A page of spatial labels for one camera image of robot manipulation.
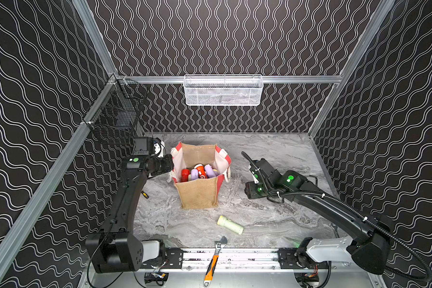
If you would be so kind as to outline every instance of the white handle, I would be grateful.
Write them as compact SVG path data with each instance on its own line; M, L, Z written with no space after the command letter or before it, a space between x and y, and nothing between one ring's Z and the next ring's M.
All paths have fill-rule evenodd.
M225 181L229 182L229 179L230 179L230 176L231 176L230 166L229 166L229 168L227 168L227 170L223 174L224 174Z

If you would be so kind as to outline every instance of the bottle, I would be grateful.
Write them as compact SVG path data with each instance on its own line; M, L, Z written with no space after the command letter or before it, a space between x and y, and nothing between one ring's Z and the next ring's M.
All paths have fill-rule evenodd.
M191 175L192 180L198 179L198 170L192 169L192 171L190 171L190 175Z
M205 173L205 168L203 167L202 164L198 164L194 168L198 170L198 176L200 177L200 179L206 179L207 178L206 173Z
M208 178L216 177L216 173L214 172L213 167L210 164L205 165L205 172Z
M181 182L187 182L187 181L189 181L189 174L190 174L190 170L189 169L182 169L182 172L181 172Z

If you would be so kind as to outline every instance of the wavy line pattern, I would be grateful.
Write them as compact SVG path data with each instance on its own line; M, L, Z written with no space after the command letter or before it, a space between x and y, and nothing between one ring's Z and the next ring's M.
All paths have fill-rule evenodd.
M432 1L395 3L316 143L341 199L392 218L432 268ZM388 262L422 271L398 246ZM391 288L427 286L384 278Z
M137 85L128 82L129 93ZM332 84L269 84L261 103L188 106L182 85L152 85L140 122L154 132L307 132Z
M88 259L86 236L112 206L121 159L129 153L86 139L0 287L77 287Z
M120 74L337 75L379 0L88 0Z
M0 242L108 77L72 1L0 1ZM124 153L85 141L2 287L77 286Z

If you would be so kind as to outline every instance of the gray marble surface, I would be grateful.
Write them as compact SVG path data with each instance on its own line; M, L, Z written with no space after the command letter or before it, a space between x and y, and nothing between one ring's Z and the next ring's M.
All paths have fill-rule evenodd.
M223 235L227 247L296 247L303 238L335 238L331 224L315 212L291 203L274 204L267 199L249 200L244 184L252 181L245 151L253 159L265 158L280 173L293 169L318 177L318 186L331 193L306 135L298 134L155 134L169 152L185 144L217 144L232 159L230 182L219 191L219 208L183 210L179 194L168 175L149 180L139 199L133 233L141 240L161 238L167 247L213 247ZM244 227L242 235L219 227L220 215Z

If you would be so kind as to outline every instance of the wall-mounted basket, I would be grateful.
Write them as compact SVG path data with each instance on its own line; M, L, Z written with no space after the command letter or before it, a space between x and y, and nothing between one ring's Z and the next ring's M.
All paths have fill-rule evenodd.
M96 139L103 144L130 144L138 136L138 109L148 92L149 87L139 85L134 95L127 94L115 85L96 112L96 120L86 123Z
M190 106L257 106L261 75L185 75L185 103Z

